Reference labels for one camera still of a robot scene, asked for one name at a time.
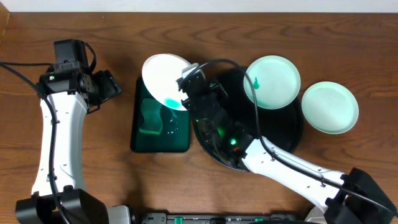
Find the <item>green scrubbing sponge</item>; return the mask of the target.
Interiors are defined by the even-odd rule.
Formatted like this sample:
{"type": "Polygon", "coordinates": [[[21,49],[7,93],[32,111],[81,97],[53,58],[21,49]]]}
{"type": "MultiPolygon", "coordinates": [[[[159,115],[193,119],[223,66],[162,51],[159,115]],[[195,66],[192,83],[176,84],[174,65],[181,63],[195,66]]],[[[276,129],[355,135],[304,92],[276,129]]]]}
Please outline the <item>green scrubbing sponge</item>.
{"type": "Polygon", "coordinates": [[[141,113],[144,121],[139,132],[159,136],[163,130],[163,121],[160,115],[162,105],[155,99],[145,98],[141,104],[141,113]]]}

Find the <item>white plate with green stain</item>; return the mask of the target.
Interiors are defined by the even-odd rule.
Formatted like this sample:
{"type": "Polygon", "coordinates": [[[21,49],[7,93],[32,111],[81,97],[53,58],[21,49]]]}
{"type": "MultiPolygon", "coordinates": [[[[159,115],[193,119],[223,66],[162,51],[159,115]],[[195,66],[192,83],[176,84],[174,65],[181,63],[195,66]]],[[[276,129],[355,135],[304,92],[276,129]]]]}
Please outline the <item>white plate with green stain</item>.
{"type": "Polygon", "coordinates": [[[178,90],[177,80],[182,78],[188,61],[174,54],[157,54],[149,57],[142,66],[142,78],[149,93],[162,105],[178,111],[186,111],[182,100],[186,93],[178,90]]]}

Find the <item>pale green back plate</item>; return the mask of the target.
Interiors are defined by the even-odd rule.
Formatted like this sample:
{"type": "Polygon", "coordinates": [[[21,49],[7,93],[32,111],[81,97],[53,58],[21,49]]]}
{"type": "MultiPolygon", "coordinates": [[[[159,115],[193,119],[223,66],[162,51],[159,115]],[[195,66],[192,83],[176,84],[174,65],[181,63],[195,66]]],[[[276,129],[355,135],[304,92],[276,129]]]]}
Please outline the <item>pale green back plate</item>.
{"type": "Polygon", "coordinates": [[[247,68],[243,87],[251,102],[267,110],[276,110],[296,99],[301,77],[296,66],[288,59],[268,55],[255,60],[247,68]]]}

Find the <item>mint green plate with stain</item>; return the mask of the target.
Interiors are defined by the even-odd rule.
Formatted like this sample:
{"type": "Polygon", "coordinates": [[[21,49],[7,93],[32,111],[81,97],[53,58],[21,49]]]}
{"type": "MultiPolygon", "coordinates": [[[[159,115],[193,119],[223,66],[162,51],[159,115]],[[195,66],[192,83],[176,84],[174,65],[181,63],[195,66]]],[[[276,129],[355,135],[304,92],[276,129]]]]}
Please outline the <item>mint green plate with stain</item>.
{"type": "Polygon", "coordinates": [[[346,87],[335,82],[318,82],[302,97],[305,119],[327,134],[342,134],[352,129],[359,118],[359,105],[346,87]]]}

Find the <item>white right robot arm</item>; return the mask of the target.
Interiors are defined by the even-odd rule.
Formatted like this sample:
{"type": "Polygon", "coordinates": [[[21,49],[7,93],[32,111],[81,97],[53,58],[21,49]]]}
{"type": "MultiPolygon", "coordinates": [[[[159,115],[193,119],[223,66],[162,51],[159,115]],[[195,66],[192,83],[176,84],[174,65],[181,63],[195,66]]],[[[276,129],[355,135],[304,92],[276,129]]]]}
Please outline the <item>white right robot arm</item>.
{"type": "Polygon", "coordinates": [[[323,212],[327,223],[390,223],[397,209],[364,171],[349,174],[324,169],[279,147],[261,134],[259,103],[254,87],[250,130],[225,110],[229,96],[218,82],[186,78],[178,81],[187,94],[182,105],[193,117],[195,134],[210,154],[226,166],[271,178],[305,197],[323,212]]]}

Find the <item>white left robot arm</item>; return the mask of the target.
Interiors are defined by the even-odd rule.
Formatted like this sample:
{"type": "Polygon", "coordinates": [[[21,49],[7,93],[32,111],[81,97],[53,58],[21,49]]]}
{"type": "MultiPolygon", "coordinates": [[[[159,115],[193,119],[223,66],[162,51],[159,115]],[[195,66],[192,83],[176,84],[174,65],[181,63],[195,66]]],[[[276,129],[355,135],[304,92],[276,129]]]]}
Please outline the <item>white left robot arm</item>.
{"type": "Polygon", "coordinates": [[[80,69],[40,77],[43,116],[40,164],[30,198],[16,203],[19,223],[130,223],[125,205],[106,205],[86,191],[82,135],[90,108],[121,93],[112,74],[80,69]]]}

